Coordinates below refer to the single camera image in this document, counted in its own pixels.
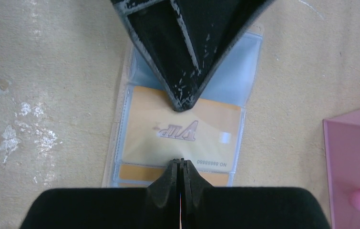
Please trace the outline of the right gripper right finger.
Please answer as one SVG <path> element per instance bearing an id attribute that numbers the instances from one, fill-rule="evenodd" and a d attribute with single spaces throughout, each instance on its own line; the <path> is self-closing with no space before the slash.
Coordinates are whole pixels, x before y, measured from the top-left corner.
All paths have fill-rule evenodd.
<path id="1" fill-rule="evenodd" d="M 214 187 L 179 161 L 184 229 L 329 229 L 316 198 L 299 187 Z"/>

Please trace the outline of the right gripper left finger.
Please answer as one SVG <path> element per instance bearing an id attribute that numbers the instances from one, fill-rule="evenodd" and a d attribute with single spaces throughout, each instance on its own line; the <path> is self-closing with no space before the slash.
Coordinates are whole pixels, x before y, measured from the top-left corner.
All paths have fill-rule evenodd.
<path id="1" fill-rule="evenodd" d="M 177 229 L 179 159 L 148 187 L 55 188 L 32 203 L 22 229 Z"/>

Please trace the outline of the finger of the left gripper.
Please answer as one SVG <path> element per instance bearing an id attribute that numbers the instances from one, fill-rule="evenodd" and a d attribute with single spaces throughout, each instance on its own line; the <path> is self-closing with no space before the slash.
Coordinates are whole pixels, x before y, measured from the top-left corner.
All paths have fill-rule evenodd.
<path id="1" fill-rule="evenodd" d="M 134 46 L 173 110 L 192 109 L 214 72 L 269 0 L 114 0 Z"/>

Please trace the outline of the tan card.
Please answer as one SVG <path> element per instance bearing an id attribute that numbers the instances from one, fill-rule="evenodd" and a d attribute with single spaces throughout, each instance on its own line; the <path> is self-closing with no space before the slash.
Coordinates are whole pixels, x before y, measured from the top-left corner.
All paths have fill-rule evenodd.
<path id="1" fill-rule="evenodd" d="M 240 107 L 207 99 L 178 113 L 163 91 L 136 86 L 121 161 L 157 167 L 183 158 L 200 170 L 228 173 L 234 167 L 241 116 Z"/>

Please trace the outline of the beige card holder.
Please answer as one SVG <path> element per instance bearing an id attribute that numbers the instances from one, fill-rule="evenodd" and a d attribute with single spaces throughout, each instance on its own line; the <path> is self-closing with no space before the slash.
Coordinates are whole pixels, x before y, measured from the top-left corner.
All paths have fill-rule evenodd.
<path id="1" fill-rule="evenodd" d="M 126 47 L 102 187 L 146 187 L 172 159 L 192 161 L 214 186 L 231 186 L 237 168 L 264 29 L 236 42 L 195 106 L 175 112 L 134 47 Z"/>

